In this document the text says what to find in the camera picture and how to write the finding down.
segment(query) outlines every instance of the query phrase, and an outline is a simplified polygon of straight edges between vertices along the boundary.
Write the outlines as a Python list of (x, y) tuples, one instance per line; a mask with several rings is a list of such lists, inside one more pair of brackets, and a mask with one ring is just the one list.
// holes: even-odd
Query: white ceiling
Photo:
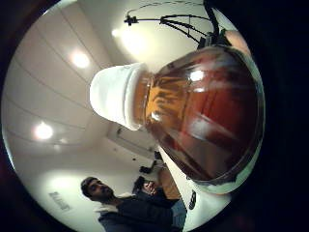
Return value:
[[(148, 165), (148, 159), (135, 156), (132, 149), (128, 151), (105, 137), (115, 127), (100, 118), (89, 104), (93, 76), (101, 69), (132, 62), (145, 62), (151, 71), (157, 72), (197, 47), (186, 35), (157, 22), (140, 22), (131, 27), (124, 24), (128, 10), (150, 2), (166, 1), (62, 1), (30, 28), (7, 73), (1, 117), (6, 147), (16, 162), (17, 173), (50, 214), (76, 231), (102, 229), (97, 218), (89, 214), (93, 206), (89, 204), (93, 202), (83, 199), (79, 192), (81, 178), (99, 174), (110, 185), (129, 189), (139, 175), (138, 167)], [(172, 14), (205, 16), (205, 11), (203, 7), (165, 4), (131, 15), (140, 18)], [(216, 15), (220, 24), (233, 28), (224, 16), (218, 12)], [(192, 23), (201, 31), (212, 30), (207, 21)], [(116, 37), (113, 30), (118, 30)], [(76, 53), (87, 56), (86, 68), (73, 63)], [(34, 135), (40, 122), (54, 130), (53, 136), (45, 141)], [(132, 140), (142, 140), (134, 136)], [(54, 184), (60, 177), (73, 181), (61, 182), (63, 188)], [(74, 206), (71, 212), (59, 213), (48, 201), (47, 194), (53, 190)]]
[[(86, 68), (74, 54), (89, 59)], [(44, 156), (93, 146), (109, 122), (89, 103), (90, 82), (112, 65), (103, 43), (78, 4), (55, 6), (30, 28), (10, 64), (2, 101), (3, 125), (14, 156)], [(45, 122), (54, 135), (39, 141)]]
[[(89, 103), (96, 72), (133, 62), (144, 62), (157, 72), (196, 49), (197, 43), (186, 35), (158, 22), (124, 24), (127, 11), (149, 2), (62, 1), (34, 23), (15, 52), (5, 83), (2, 118), (11, 154), (44, 156), (93, 146), (107, 135), (110, 124)], [(201, 6), (165, 4), (131, 13), (138, 18), (172, 14), (205, 16), (205, 11)], [(191, 22), (201, 31), (211, 30), (207, 21)], [(88, 58), (86, 68), (73, 63), (75, 54)], [(50, 139), (34, 136), (40, 122), (53, 128)]]

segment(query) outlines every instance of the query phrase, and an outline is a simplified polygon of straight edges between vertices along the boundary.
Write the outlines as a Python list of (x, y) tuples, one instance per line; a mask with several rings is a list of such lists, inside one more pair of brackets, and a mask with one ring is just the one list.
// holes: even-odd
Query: ceiling light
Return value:
[(75, 52), (72, 55), (72, 62), (76, 65), (76, 67), (81, 69), (85, 69), (90, 64), (88, 56), (82, 52)]
[(133, 55), (141, 54), (146, 50), (146, 42), (138, 32), (126, 29), (122, 34), (122, 42), (128, 52)]
[(52, 127), (41, 122), (35, 129), (35, 135), (38, 139), (48, 139), (52, 136)]
[(119, 37), (119, 36), (120, 36), (120, 31), (119, 31), (118, 29), (114, 29), (114, 30), (112, 31), (112, 36), (113, 36), (113, 37)]

